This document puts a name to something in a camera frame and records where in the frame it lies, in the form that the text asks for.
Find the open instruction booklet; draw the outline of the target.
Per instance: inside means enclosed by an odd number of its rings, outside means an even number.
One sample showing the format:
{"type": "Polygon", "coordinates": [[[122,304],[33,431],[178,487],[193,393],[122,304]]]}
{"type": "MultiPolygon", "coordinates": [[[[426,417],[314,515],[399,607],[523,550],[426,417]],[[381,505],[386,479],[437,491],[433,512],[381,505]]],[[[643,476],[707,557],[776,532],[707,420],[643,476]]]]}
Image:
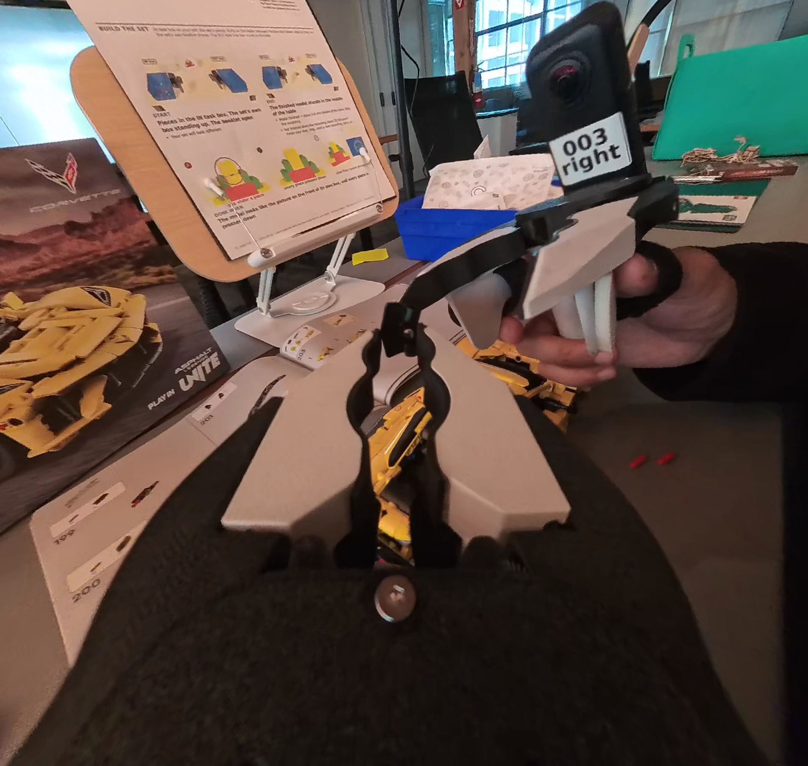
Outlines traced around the open instruction booklet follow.
{"type": "Polygon", "coordinates": [[[35,512],[31,534],[69,668],[122,561],[170,493],[252,410],[379,327],[381,313],[366,301],[309,319],[279,354],[249,362],[187,416],[35,512]]]}

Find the person's right forearm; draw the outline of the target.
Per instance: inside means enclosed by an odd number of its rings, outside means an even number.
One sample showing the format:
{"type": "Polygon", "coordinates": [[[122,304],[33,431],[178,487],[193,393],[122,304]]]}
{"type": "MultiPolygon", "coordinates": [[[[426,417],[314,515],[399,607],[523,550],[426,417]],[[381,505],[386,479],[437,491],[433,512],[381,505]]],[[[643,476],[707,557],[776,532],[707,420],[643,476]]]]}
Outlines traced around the person's right forearm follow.
{"type": "Polygon", "coordinates": [[[634,365],[640,381],[669,401],[806,406],[806,245],[737,244],[695,251],[734,285],[729,327],[684,363],[634,365]]]}

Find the grid window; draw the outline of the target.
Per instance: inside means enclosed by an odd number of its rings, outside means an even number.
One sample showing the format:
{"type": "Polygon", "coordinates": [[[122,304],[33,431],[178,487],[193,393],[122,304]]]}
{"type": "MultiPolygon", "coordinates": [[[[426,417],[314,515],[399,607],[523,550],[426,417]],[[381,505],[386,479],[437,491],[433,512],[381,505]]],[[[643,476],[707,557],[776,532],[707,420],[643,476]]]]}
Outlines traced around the grid window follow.
{"type": "Polygon", "coordinates": [[[475,0],[474,33],[483,90],[524,83],[528,55],[541,37],[582,10],[584,0],[475,0]]]}

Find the car set box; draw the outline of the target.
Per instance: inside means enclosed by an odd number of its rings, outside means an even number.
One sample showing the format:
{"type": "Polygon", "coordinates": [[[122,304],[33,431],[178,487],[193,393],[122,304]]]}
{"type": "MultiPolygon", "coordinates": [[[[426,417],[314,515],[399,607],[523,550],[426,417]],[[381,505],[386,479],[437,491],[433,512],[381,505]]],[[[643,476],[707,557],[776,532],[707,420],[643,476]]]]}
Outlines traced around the car set box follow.
{"type": "Polygon", "coordinates": [[[95,139],[2,149],[2,531],[228,371],[95,139]]]}

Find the white patterned paper bag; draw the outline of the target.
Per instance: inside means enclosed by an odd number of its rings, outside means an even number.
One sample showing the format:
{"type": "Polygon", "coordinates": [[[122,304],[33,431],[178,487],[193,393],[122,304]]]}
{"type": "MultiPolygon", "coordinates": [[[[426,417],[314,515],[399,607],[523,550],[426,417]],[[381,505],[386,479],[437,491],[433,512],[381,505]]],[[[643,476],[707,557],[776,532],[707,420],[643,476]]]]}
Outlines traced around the white patterned paper bag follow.
{"type": "Polygon", "coordinates": [[[550,154],[475,157],[436,165],[422,209],[512,211],[562,196],[550,154]]]}

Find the black metal pole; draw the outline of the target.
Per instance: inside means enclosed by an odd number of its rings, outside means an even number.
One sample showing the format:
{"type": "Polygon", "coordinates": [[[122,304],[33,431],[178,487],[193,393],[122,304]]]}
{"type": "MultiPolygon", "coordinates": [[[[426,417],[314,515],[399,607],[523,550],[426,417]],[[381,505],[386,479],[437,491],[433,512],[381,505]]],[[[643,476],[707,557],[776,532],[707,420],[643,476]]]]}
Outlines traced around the black metal pole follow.
{"type": "Polygon", "coordinates": [[[389,55],[392,68],[393,90],[397,107],[397,134],[399,143],[399,166],[401,170],[402,190],[405,200],[415,197],[415,179],[412,152],[409,140],[407,98],[405,78],[401,58],[401,37],[399,27],[399,1],[381,0],[382,9],[388,29],[389,55]]]}

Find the yellow brick car model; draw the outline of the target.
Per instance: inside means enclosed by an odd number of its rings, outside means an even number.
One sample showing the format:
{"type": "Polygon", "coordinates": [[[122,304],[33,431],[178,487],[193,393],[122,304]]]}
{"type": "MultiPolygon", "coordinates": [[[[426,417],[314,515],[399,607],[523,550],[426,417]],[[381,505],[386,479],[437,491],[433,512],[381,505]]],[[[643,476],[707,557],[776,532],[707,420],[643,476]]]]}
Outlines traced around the yellow brick car model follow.
{"type": "MultiPolygon", "coordinates": [[[[468,338],[457,347],[505,384],[515,396],[527,397],[561,431],[577,410],[579,389],[547,379],[538,372],[537,359],[521,354],[513,345],[496,341],[479,350],[468,338]]],[[[379,557],[386,561],[414,562],[409,528],[409,503],[403,481],[393,482],[412,469],[421,454],[423,433],[431,421],[424,404],[424,387],[412,391],[397,406],[379,417],[369,434],[371,477],[380,504],[379,557]]]]}

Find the white printed card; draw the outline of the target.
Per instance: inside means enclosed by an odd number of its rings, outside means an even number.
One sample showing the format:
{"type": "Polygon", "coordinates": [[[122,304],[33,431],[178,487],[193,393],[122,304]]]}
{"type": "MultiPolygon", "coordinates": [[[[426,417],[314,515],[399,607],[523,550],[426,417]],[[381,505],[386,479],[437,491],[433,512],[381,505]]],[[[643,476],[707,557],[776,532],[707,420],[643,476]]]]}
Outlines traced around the white printed card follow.
{"type": "Polygon", "coordinates": [[[747,222],[769,181],[678,184],[679,215],[661,228],[733,234],[747,222]]]}

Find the grey desk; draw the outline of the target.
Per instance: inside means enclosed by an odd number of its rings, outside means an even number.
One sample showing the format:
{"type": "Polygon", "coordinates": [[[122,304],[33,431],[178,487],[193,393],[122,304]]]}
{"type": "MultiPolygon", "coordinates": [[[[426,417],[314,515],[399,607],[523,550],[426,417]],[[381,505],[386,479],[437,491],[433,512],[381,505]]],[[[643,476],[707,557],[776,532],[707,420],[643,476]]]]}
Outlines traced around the grey desk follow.
{"type": "MultiPolygon", "coordinates": [[[[784,759],[782,432],[769,403],[664,402],[633,373],[584,399],[568,436],[621,489],[680,578],[714,665],[765,754],[784,759]],[[659,466],[662,454],[676,460],[659,466]],[[648,461],[631,469],[630,461],[648,461]]],[[[1,754],[68,663],[29,519],[1,542],[1,754]]]]}

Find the wooden model kit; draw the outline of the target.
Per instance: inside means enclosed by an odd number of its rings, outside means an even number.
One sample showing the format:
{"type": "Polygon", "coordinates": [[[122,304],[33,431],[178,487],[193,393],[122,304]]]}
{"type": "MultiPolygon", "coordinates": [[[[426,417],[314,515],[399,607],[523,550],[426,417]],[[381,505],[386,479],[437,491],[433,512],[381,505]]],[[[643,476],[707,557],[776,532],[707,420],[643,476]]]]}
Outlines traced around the wooden model kit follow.
{"type": "Polygon", "coordinates": [[[768,181],[797,174],[799,165],[784,158],[760,156],[760,146],[749,145],[746,137],[735,138],[738,147],[731,154],[719,155],[715,148],[694,148],[681,157],[680,168],[672,178],[678,184],[720,184],[768,181]]]}

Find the printed instruction sheet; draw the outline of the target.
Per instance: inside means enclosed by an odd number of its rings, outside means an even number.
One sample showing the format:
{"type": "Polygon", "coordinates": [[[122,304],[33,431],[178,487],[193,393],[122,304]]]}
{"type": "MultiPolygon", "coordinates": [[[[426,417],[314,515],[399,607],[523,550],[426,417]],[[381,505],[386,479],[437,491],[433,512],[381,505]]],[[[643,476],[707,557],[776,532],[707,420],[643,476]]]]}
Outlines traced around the printed instruction sheet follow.
{"type": "Polygon", "coordinates": [[[306,0],[66,0],[230,259],[397,194],[306,0]]]}

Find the green panel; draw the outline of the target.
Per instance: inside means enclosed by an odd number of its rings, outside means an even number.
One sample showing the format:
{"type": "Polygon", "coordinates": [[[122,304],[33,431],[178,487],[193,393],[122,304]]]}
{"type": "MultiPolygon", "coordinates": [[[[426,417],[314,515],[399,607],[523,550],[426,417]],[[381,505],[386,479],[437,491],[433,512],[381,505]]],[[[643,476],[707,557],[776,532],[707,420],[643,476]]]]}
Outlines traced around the green panel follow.
{"type": "Polygon", "coordinates": [[[693,55],[685,35],[652,157],[695,148],[729,154],[744,136],[763,157],[806,155],[807,36],[693,55]]]}

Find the wooden post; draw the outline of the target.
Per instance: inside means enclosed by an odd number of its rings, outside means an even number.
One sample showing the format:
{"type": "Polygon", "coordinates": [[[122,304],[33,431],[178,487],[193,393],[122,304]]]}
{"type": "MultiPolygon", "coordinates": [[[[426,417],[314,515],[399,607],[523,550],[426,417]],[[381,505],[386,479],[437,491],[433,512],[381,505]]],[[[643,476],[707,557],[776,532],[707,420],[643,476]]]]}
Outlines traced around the wooden post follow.
{"type": "Polygon", "coordinates": [[[477,70],[475,32],[476,0],[452,0],[452,33],[455,72],[462,73],[469,91],[477,70]]]}

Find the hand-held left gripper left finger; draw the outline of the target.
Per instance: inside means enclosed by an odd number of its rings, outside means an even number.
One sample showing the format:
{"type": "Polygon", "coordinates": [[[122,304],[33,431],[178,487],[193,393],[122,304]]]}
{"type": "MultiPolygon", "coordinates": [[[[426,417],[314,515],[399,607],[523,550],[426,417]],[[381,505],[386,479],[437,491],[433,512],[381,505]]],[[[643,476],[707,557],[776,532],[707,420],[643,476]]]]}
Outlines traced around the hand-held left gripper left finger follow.
{"type": "Polygon", "coordinates": [[[361,424],[381,350],[380,332],[365,333],[289,389],[221,518],[226,529],[376,553],[380,504],[361,424]]]}

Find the person's right hand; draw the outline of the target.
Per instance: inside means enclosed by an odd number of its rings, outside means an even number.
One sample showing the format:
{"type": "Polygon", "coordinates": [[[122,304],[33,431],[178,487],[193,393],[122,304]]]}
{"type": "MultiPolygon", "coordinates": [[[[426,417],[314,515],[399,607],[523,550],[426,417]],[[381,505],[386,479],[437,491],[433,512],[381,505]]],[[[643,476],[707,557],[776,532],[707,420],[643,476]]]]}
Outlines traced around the person's right hand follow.
{"type": "Polygon", "coordinates": [[[617,323],[615,349],[592,356],[582,340],[563,338],[550,312],[523,323],[503,317],[499,338],[538,359],[540,375],[575,388],[612,380],[619,367],[661,368],[707,357],[733,325],[734,280],[705,249],[673,249],[683,277],[679,289],[640,317],[617,323]]]}

